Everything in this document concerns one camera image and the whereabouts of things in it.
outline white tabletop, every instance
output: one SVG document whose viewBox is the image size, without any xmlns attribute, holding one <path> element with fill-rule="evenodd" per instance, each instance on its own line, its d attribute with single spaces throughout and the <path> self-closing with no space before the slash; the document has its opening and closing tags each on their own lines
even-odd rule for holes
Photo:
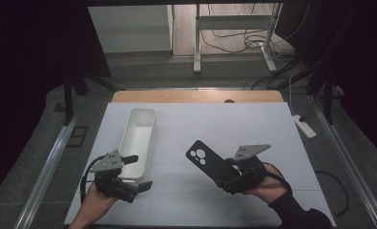
<svg viewBox="0 0 377 229">
<path fill-rule="evenodd" d="M 196 140 L 222 158 L 234 156 L 240 145 L 270 144 L 259 159 L 280 169 L 305 210 L 318 209 L 335 224 L 286 103 L 109 103 L 88 164 L 119 147 L 134 108 L 156 111 L 156 141 L 148 171 L 153 186 L 133 203 L 118 201 L 97 224 L 280 225 L 277 214 L 266 203 L 255 197 L 225 193 L 186 158 L 185 153 Z M 73 220 L 79 206 L 77 190 L 66 224 Z"/>
</svg>

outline metal frame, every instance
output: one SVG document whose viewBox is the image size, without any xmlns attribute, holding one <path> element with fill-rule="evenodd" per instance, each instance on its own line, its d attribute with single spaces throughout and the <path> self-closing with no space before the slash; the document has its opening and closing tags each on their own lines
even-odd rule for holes
<svg viewBox="0 0 377 229">
<path fill-rule="evenodd" d="M 75 109 L 73 118 L 69 122 L 69 125 L 63 126 L 60 134 L 55 141 L 51 153 L 40 172 L 39 178 L 33 186 L 30 196 L 19 215 L 18 221 L 15 223 L 14 228 L 30 228 L 36 212 L 39 208 L 42 198 L 45 196 L 49 183 L 51 182 L 54 171 L 61 158 L 61 155 L 66 147 L 67 141 L 72 134 L 75 122 L 77 121 L 79 114 L 81 113 L 81 107 L 84 103 L 84 97 L 78 97 L 75 103 Z"/>
<path fill-rule="evenodd" d="M 337 155 L 339 156 L 339 159 L 341 160 L 346 172 L 348 173 L 348 176 L 351 179 L 355 190 L 359 194 L 363 204 L 367 209 L 367 212 L 369 213 L 373 223 L 377 228 L 377 198 L 369 188 L 369 185 L 361 175 L 361 172 L 358 170 L 357 165 L 349 154 L 340 136 L 337 134 L 336 129 L 334 128 L 334 126 L 330 125 L 325 118 L 319 99 L 316 99 L 315 102 L 317 103 L 316 113 L 323 127 L 325 128 L 325 132 L 327 133 L 331 144 L 336 149 Z"/>
<path fill-rule="evenodd" d="M 269 43 L 277 24 L 278 14 L 282 3 L 278 3 L 272 15 L 224 15 L 224 16 L 200 16 L 199 4 L 197 4 L 195 50 L 194 50 L 194 73 L 200 73 L 200 40 L 201 30 L 264 30 L 267 31 L 265 41 L 260 43 L 262 55 L 268 70 L 271 73 L 277 71 L 272 60 Z"/>
</svg>

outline power strip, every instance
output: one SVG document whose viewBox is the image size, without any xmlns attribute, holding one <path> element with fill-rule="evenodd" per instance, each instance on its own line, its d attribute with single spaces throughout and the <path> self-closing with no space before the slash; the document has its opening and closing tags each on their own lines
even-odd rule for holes
<svg viewBox="0 0 377 229">
<path fill-rule="evenodd" d="M 304 133 L 304 135 L 307 138 L 313 138 L 316 136 L 316 133 L 307 125 L 306 122 L 299 121 L 299 118 L 301 118 L 298 114 L 293 115 L 293 120 L 295 121 L 295 124 L 298 126 L 298 128 Z"/>
</svg>

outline black cable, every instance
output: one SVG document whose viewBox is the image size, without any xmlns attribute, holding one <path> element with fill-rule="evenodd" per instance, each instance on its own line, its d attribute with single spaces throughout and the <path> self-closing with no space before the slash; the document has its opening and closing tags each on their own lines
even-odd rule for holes
<svg viewBox="0 0 377 229">
<path fill-rule="evenodd" d="M 254 32 L 260 32 L 261 30 L 258 30 L 258 31 L 249 31 L 248 33 L 254 33 Z M 237 35 L 243 35 L 244 32 L 239 32 L 239 33 L 233 33 L 233 34 L 229 34 L 229 35 L 217 35 L 217 34 L 214 34 L 216 37 L 219 37 L 219 38 L 226 38 L 226 37 L 231 37 L 231 36 L 237 36 Z"/>
<path fill-rule="evenodd" d="M 305 119 L 307 119 L 308 117 L 310 117 L 310 115 L 312 114 L 313 108 L 314 108 L 315 100 L 316 100 L 316 94 L 314 94 L 314 99 L 313 99 L 312 106 L 310 107 L 309 112 L 307 113 L 306 116 L 301 116 L 299 118 L 300 122 L 304 122 Z"/>
<path fill-rule="evenodd" d="M 335 29 L 341 24 L 342 22 L 342 15 L 339 15 L 337 17 L 337 20 L 334 20 L 336 23 L 331 25 L 327 30 L 325 30 L 325 33 L 320 35 L 319 40 L 317 40 L 312 46 L 309 46 L 307 49 L 298 52 L 298 56 L 302 56 L 305 53 L 310 52 L 310 56 L 315 56 L 321 49 L 323 44 L 330 39 L 328 36 L 331 35 L 333 32 L 335 32 Z"/>
<path fill-rule="evenodd" d="M 208 14 L 209 14 L 209 15 L 211 15 L 211 10 L 212 10 L 213 15 L 215 15 L 215 12 L 214 12 L 214 10 L 213 10 L 212 5 L 211 5 L 211 4 L 208 4 Z M 211 31 L 212 31 L 212 33 L 214 34 L 214 36 L 216 36 L 216 37 L 220 37 L 220 38 L 245 34 L 245 32 L 240 32 L 240 33 L 233 33 L 233 34 L 230 34 L 230 35 L 216 35 L 214 30 L 211 30 Z"/>
<path fill-rule="evenodd" d="M 88 173 L 90 173 L 90 169 L 96 164 L 97 161 L 101 160 L 105 156 L 99 156 L 96 159 L 94 159 L 93 162 L 91 162 L 90 165 L 87 167 L 87 170 L 84 173 L 84 176 L 81 178 L 81 181 L 80 181 L 80 198 L 81 198 L 81 203 L 84 201 L 84 197 L 86 197 L 86 183 L 87 183 Z"/>
<path fill-rule="evenodd" d="M 336 180 L 340 184 L 340 186 L 342 187 L 344 194 L 346 195 L 346 207 L 342 211 L 340 211 L 339 213 L 336 214 L 338 217 L 342 216 L 344 213 L 346 213 L 346 211 L 348 211 L 348 208 L 349 208 L 349 195 L 348 195 L 348 192 L 346 191 L 345 186 L 343 185 L 343 183 L 338 178 L 336 178 L 335 176 L 333 176 L 332 174 L 330 174 L 328 172 L 316 170 L 315 174 L 323 174 L 323 175 L 329 176 L 329 177 L 333 178 L 334 180 Z"/>
<path fill-rule="evenodd" d="M 274 13 L 275 4 L 276 4 L 276 3 L 274 3 L 274 7 L 272 8 L 272 12 L 271 12 L 271 14 Z"/>
<path fill-rule="evenodd" d="M 292 187 L 290 186 L 290 184 L 288 183 L 288 181 L 286 181 L 285 177 L 283 177 L 283 173 L 281 173 L 281 171 L 277 167 L 275 167 L 275 165 L 273 165 L 273 164 L 270 164 L 268 162 L 263 162 L 263 164 L 267 164 L 267 165 L 271 166 L 272 168 L 274 168 L 275 170 L 277 170 L 278 173 L 280 173 L 281 176 L 279 177 L 279 176 L 277 176 L 277 175 L 275 175 L 273 173 L 270 173 L 268 171 L 266 171 L 266 173 L 264 173 L 264 174 L 266 176 L 275 178 L 277 181 L 281 182 L 284 186 L 287 187 L 288 192 L 290 192 L 292 194 Z"/>
<path fill-rule="evenodd" d="M 304 15 L 304 19 L 302 20 L 302 23 L 301 23 L 301 25 L 299 25 L 299 27 L 292 33 L 292 34 L 290 34 L 289 36 L 287 36 L 286 38 L 283 38 L 281 41 L 279 41 L 279 42 L 277 42 L 277 44 L 278 43 L 280 43 L 280 42 L 282 42 L 282 41 L 284 41 L 284 40 L 286 40 L 287 38 L 289 38 L 289 37 L 291 37 L 291 36 L 293 36 L 296 32 L 298 32 L 298 30 L 302 27 L 302 25 L 304 24 L 304 20 L 305 20 L 305 18 L 307 17 L 307 15 L 308 15 L 308 12 L 309 12 L 309 8 L 310 8 L 310 3 L 309 3 L 309 5 L 308 5 L 308 7 L 307 7 L 307 10 L 306 10 L 306 13 L 305 13 L 305 15 Z M 278 57 L 278 58 L 290 58 L 290 57 L 294 57 L 294 54 L 287 54 L 287 53 L 278 53 L 277 52 L 277 50 L 275 49 L 275 46 L 276 46 L 276 44 L 275 43 L 273 43 L 273 47 L 269 47 L 270 48 L 270 52 L 271 52 L 271 54 L 272 55 L 274 55 L 275 57 Z"/>
<path fill-rule="evenodd" d="M 295 57 L 293 58 L 291 61 L 289 61 L 289 63 L 287 63 L 283 68 L 281 68 L 280 70 L 278 70 L 276 73 L 274 73 L 273 77 L 271 77 L 271 79 L 268 81 L 268 83 L 266 84 L 266 88 L 267 89 L 270 89 L 271 87 L 269 86 L 272 82 L 272 80 L 276 79 L 280 74 L 282 73 L 285 73 L 286 71 L 292 69 L 293 67 L 295 67 L 299 62 L 301 62 L 301 59 L 299 57 Z"/>
<path fill-rule="evenodd" d="M 245 5 L 244 5 L 244 3 L 241 4 L 241 9 L 240 9 L 240 11 L 238 12 L 238 15 L 239 15 L 242 11 L 245 12 Z"/>
<path fill-rule="evenodd" d="M 257 84 L 259 84 L 260 82 L 264 81 L 265 79 L 270 79 L 267 83 L 267 89 L 268 89 L 268 85 L 271 81 L 271 79 L 277 77 L 278 75 L 290 70 L 291 68 L 293 68 L 293 66 L 295 66 L 297 63 L 299 62 L 299 59 L 298 58 L 294 58 L 293 60 L 291 60 L 290 62 L 288 62 L 283 68 L 281 68 L 280 70 L 278 70 L 276 73 L 272 74 L 272 75 L 269 75 L 267 77 L 264 77 L 264 78 L 261 78 L 259 80 L 257 80 L 252 86 L 251 86 L 251 91 L 254 90 L 254 88 L 256 87 Z M 255 80 L 249 80 L 247 82 L 245 82 L 242 86 L 242 89 L 245 91 L 245 87 L 246 85 L 249 83 L 249 82 L 252 82 L 252 81 L 255 81 Z"/>
<path fill-rule="evenodd" d="M 268 10 L 266 9 L 266 7 L 265 7 L 265 4 L 264 3 L 262 3 L 262 7 L 265 9 L 265 12 L 266 12 L 266 14 L 269 14 L 269 12 L 268 12 Z"/>
<path fill-rule="evenodd" d="M 205 43 L 206 45 L 208 45 L 208 46 L 210 46 L 210 47 L 212 47 L 212 48 L 215 48 L 215 49 L 218 49 L 218 50 L 222 50 L 222 51 L 224 51 L 224 52 L 240 53 L 240 52 L 244 52 L 244 51 L 248 50 L 248 48 L 244 48 L 243 50 L 240 50 L 240 51 L 228 51 L 228 50 L 223 49 L 223 48 L 221 48 L 221 47 L 214 46 L 214 45 L 211 45 L 211 44 L 207 43 L 206 40 L 205 40 L 205 38 L 203 37 L 203 33 L 202 33 L 202 31 L 200 31 L 200 35 L 202 36 L 203 43 Z"/>
<path fill-rule="evenodd" d="M 246 47 L 248 49 L 257 49 L 257 48 L 260 47 L 260 42 L 264 42 L 264 40 L 252 40 L 252 39 L 250 39 L 250 37 L 259 37 L 259 38 L 265 39 L 265 36 L 261 36 L 261 35 L 249 35 L 249 36 L 245 36 L 244 37 L 244 47 Z"/>
<path fill-rule="evenodd" d="M 251 15 L 253 15 L 253 12 L 254 12 L 254 8 L 256 7 L 256 4 L 254 3 L 253 4 L 253 8 L 251 9 Z M 247 34 L 247 30 L 244 31 L 244 40 L 245 40 L 245 35 Z"/>
<path fill-rule="evenodd" d="M 275 48 L 276 44 L 274 41 L 271 40 L 271 44 L 269 45 L 269 52 L 271 53 L 272 56 L 277 57 L 277 58 L 294 58 L 297 57 L 296 50 L 291 50 L 294 53 L 285 53 L 285 52 L 278 52 L 277 49 Z"/>
</svg>

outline white tray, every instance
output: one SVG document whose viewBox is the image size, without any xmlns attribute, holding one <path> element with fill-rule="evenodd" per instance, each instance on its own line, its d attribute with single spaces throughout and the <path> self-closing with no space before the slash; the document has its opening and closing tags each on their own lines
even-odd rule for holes
<svg viewBox="0 0 377 229">
<path fill-rule="evenodd" d="M 137 155 L 136 163 L 124 165 L 119 177 L 124 181 L 143 182 L 148 178 L 155 138 L 156 112 L 132 109 L 119 146 L 121 156 Z"/>
</svg>

